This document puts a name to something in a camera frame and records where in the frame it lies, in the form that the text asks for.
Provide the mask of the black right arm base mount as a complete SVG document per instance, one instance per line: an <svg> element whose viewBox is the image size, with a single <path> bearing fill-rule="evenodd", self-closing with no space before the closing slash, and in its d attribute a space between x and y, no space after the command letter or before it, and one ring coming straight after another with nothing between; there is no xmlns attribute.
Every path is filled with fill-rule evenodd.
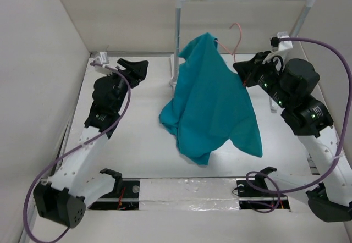
<svg viewBox="0 0 352 243"><path fill-rule="evenodd" d="M276 173L274 167L266 167L265 169L255 172L251 171L243 178L237 178L232 194L239 199L239 207L241 210L250 209L259 213L271 213L275 209L290 210L288 198L285 194L277 197L277 194L262 192L264 190L274 190L268 187L266 181L267 176Z"/></svg>

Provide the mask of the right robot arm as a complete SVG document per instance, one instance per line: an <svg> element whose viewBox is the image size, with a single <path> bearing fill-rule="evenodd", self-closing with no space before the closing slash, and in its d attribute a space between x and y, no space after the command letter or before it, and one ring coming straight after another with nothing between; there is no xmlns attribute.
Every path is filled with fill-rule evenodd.
<svg viewBox="0 0 352 243"><path fill-rule="evenodd" d="M324 103L312 96L320 76L306 60L293 58L286 63L270 52L259 52L233 68L246 87L259 86L282 108L281 116L307 149L320 178L308 184L267 167L250 182L260 195L291 194L308 205L320 220L351 220L351 166L339 147L333 119Z"/></svg>

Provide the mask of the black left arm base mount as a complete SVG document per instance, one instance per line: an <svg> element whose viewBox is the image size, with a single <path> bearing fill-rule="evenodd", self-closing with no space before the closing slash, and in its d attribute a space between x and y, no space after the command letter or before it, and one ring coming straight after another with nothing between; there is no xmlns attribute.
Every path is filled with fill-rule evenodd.
<svg viewBox="0 0 352 243"><path fill-rule="evenodd" d="M111 176L114 187L111 192L101 196L89 206L89 210L97 211L134 211L139 210L140 179L124 179L120 172L103 169L101 174Z"/></svg>

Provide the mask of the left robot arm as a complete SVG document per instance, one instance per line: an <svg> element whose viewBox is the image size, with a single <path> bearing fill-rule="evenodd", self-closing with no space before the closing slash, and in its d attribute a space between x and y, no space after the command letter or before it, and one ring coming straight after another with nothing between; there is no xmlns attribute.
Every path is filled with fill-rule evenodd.
<svg viewBox="0 0 352 243"><path fill-rule="evenodd" d="M102 169L90 175L94 159L112 137L131 99L131 89L145 80L149 62L118 59L112 67L101 57L91 65L104 76L93 85L92 105L84 122L78 148L69 154L46 184L34 188L34 200L40 217L69 228L75 228L85 211L99 198L108 194L117 197L122 192L122 174Z"/></svg>

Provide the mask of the teal t shirt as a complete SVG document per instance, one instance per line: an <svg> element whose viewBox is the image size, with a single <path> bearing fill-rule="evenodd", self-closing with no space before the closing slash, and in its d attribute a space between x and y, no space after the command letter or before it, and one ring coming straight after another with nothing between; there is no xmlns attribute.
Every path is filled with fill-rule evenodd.
<svg viewBox="0 0 352 243"><path fill-rule="evenodd" d="M198 165L208 165L212 151L226 141L242 152L262 157L254 108L238 74L217 51L216 38L205 33L180 52L174 96L160 123L175 136L179 152Z"/></svg>

